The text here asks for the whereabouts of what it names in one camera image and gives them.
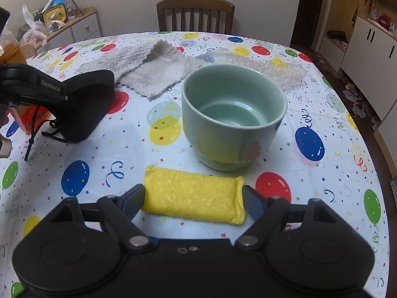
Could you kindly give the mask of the yellow sponge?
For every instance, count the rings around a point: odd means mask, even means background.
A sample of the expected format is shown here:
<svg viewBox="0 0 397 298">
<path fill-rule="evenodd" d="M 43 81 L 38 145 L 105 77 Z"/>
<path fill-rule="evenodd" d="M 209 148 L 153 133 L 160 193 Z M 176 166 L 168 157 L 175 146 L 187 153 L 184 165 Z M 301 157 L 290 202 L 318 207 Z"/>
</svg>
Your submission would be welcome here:
<svg viewBox="0 0 397 298">
<path fill-rule="evenodd" d="M 242 188 L 244 178 L 193 174 L 147 167 L 143 210 L 195 221 L 241 225 L 246 212 Z"/>
</svg>

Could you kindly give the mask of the black fabric pouch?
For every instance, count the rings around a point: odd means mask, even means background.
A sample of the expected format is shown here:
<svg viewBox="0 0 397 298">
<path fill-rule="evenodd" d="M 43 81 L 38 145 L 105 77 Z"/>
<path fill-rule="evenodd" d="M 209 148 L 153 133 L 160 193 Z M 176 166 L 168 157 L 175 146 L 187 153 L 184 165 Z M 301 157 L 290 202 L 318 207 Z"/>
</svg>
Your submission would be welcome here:
<svg viewBox="0 0 397 298">
<path fill-rule="evenodd" d="M 48 121 L 54 131 L 43 132 L 42 136 L 61 143 L 79 143 L 91 135 L 110 110 L 115 94 L 114 74 L 102 69 L 78 74 L 62 83 L 66 84 L 67 110 L 57 112 Z"/>
</svg>

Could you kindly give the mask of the grey fluffy cloth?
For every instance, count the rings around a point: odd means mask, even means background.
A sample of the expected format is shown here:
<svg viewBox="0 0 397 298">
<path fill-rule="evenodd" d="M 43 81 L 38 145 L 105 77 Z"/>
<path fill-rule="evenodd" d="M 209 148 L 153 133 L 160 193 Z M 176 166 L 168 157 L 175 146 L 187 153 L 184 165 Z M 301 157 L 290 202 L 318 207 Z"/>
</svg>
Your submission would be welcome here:
<svg viewBox="0 0 397 298">
<path fill-rule="evenodd" d="M 169 42 L 157 40 L 111 52 L 82 64 L 77 72 L 109 70 L 113 72 L 116 83 L 152 99 L 180 83 L 200 65 L 201 61 L 195 57 L 182 54 Z"/>
</svg>

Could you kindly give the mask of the amber drink bottle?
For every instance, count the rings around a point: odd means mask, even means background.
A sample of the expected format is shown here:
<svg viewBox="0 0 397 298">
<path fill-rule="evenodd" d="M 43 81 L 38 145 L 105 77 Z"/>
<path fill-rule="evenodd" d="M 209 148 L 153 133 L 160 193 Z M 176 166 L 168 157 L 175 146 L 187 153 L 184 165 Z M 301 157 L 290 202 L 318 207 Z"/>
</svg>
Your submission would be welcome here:
<svg viewBox="0 0 397 298">
<path fill-rule="evenodd" d="M 1 34 L 0 52 L 1 65 L 26 64 L 20 44 L 11 32 Z"/>
</svg>

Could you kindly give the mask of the red white cardboard box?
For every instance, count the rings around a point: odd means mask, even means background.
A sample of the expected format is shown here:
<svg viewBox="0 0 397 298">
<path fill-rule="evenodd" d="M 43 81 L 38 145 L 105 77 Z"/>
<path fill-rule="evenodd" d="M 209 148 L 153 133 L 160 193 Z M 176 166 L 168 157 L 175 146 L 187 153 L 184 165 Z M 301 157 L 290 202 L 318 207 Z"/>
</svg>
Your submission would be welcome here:
<svg viewBox="0 0 397 298">
<path fill-rule="evenodd" d="M 31 133 L 32 120 L 33 120 L 33 116 L 34 116 L 34 112 L 35 112 L 36 108 L 37 108 L 37 106 L 26 106 L 26 105 L 20 105 L 17 108 L 14 108 L 14 107 L 9 108 L 11 115 L 14 117 L 14 119 L 18 123 L 19 127 L 25 133 L 28 133 L 28 134 Z M 51 113 L 45 107 L 41 106 L 37 112 L 34 127 L 37 128 L 41 122 L 49 119 L 50 115 L 51 115 Z"/>
</svg>

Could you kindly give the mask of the tied clear plastic bag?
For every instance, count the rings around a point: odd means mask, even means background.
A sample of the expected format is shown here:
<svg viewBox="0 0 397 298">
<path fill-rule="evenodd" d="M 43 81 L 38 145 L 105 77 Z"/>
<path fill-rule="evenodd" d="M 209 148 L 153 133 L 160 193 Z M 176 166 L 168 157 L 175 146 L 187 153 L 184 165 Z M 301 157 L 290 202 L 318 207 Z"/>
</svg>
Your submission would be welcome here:
<svg viewBox="0 0 397 298">
<path fill-rule="evenodd" d="M 26 5 L 22 7 L 22 14 L 29 29 L 20 40 L 20 46 L 30 44 L 34 48 L 39 48 L 47 43 L 48 31 L 44 23 L 40 20 L 35 21 L 34 16 L 29 13 Z"/>
</svg>

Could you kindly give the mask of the balloon pattern tablecloth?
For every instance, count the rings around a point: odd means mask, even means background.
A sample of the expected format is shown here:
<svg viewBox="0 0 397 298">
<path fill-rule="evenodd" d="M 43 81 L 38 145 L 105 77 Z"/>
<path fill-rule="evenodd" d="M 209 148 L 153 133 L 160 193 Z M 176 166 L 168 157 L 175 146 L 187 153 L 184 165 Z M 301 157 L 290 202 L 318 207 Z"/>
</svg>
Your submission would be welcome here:
<svg viewBox="0 0 397 298">
<path fill-rule="evenodd" d="M 233 36 L 173 32 L 124 34 L 86 40 L 41 52 L 29 64 L 60 80 L 82 65 L 103 60 L 145 43 L 166 41 L 204 66 L 224 53 L 252 65 L 288 74 L 282 84 L 288 108 L 270 145 L 253 141 L 228 156 L 247 155 L 251 164 L 238 171 L 265 195 L 293 204 L 311 197 L 329 204 L 371 246 L 375 265 L 365 289 L 385 297 L 389 279 L 389 232 L 384 198 L 369 150 L 352 116 L 308 56 L 292 48 Z M 88 140 L 66 145 L 39 137 L 24 161 L 28 136 L 14 124 L 2 128 L 13 143 L 1 160 L 1 296 L 11 297 L 20 283 L 11 251 L 43 216 L 67 195 L 91 202 L 120 194 L 139 182 L 147 166 L 211 174 L 197 150 L 217 154 L 229 133 L 209 141 L 208 127 L 185 117 L 182 85 L 148 99 L 120 86 L 113 109 Z"/>
</svg>

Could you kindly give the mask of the wooden side cabinet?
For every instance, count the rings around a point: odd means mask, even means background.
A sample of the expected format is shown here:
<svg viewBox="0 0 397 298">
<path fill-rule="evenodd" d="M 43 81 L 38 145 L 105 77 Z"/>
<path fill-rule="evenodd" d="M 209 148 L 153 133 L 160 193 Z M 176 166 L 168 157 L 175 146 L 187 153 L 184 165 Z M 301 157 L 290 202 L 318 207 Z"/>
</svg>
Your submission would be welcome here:
<svg viewBox="0 0 397 298">
<path fill-rule="evenodd" d="M 46 52 L 54 48 L 64 48 L 76 42 L 102 37 L 96 8 L 85 7 L 83 8 L 83 13 L 83 15 L 68 21 L 61 29 L 50 33 L 45 45 L 40 45 L 35 48 L 31 44 L 23 45 L 22 50 L 25 58 L 28 59 L 38 53 Z"/>
</svg>

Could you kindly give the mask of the green ceramic mug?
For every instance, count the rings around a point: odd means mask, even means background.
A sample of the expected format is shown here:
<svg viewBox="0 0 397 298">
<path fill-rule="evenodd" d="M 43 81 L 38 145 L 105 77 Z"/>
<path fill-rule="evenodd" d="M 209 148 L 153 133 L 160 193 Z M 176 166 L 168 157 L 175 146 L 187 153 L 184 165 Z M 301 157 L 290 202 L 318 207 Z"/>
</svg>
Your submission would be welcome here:
<svg viewBox="0 0 397 298">
<path fill-rule="evenodd" d="M 258 71 L 209 65 L 182 82 L 184 134 L 207 167 L 232 172 L 271 145 L 287 113 L 283 90 Z"/>
</svg>

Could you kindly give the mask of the floral tissue box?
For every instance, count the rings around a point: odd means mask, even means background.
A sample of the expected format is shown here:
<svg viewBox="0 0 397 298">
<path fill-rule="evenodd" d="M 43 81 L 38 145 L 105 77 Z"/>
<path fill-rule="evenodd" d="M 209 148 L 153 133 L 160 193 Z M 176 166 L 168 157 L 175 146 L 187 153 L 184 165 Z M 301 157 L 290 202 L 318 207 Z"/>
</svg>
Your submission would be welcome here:
<svg viewBox="0 0 397 298">
<path fill-rule="evenodd" d="M 393 177 L 390 181 L 390 186 L 392 189 L 392 194 L 395 202 L 395 206 L 397 208 L 397 176 Z"/>
</svg>

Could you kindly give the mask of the bubble wrap sheet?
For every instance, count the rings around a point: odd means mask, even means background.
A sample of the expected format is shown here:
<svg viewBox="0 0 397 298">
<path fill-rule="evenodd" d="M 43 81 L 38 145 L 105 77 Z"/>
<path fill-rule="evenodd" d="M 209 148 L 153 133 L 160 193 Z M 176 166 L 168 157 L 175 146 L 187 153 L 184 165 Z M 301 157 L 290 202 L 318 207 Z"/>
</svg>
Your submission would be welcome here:
<svg viewBox="0 0 397 298">
<path fill-rule="evenodd" d="M 274 81 L 282 89 L 292 89 L 302 84 L 307 70 L 302 65 L 288 63 L 280 59 L 254 60 L 237 55 L 224 48 L 195 56 L 200 64 L 237 65 L 258 71 Z"/>
</svg>

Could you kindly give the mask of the dark entrance door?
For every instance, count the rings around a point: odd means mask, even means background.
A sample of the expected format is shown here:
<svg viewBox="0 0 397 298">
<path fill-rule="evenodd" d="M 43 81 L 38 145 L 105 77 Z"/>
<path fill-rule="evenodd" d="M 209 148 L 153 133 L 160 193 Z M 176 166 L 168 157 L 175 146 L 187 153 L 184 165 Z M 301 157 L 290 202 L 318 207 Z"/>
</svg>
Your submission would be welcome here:
<svg viewBox="0 0 397 298">
<path fill-rule="evenodd" d="M 311 48 L 316 33 L 323 0 L 299 0 L 291 45 Z"/>
</svg>

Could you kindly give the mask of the wooden dining chair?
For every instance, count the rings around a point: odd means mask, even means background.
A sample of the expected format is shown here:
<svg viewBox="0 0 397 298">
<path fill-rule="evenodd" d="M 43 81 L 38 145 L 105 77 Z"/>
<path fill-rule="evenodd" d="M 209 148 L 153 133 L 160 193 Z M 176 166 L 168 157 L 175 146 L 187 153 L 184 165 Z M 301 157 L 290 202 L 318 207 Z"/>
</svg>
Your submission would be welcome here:
<svg viewBox="0 0 397 298">
<path fill-rule="evenodd" d="M 161 0 L 156 9 L 161 32 L 232 33 L 235 6 L 226 0 Z"/>
</svg>

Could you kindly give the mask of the white wall cabinet unit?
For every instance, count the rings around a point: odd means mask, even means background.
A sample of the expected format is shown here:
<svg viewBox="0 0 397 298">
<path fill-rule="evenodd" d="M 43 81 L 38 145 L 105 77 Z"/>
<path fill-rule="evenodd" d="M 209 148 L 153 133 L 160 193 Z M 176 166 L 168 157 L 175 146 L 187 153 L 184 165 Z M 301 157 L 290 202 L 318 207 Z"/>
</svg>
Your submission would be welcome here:
<svg viewBox="0 0 397 298">
<path fill-rule="evenodd" d="M 396 0 L 331 0 L 320 54 L 372 107 L 395 163 Z"/>
</svg>

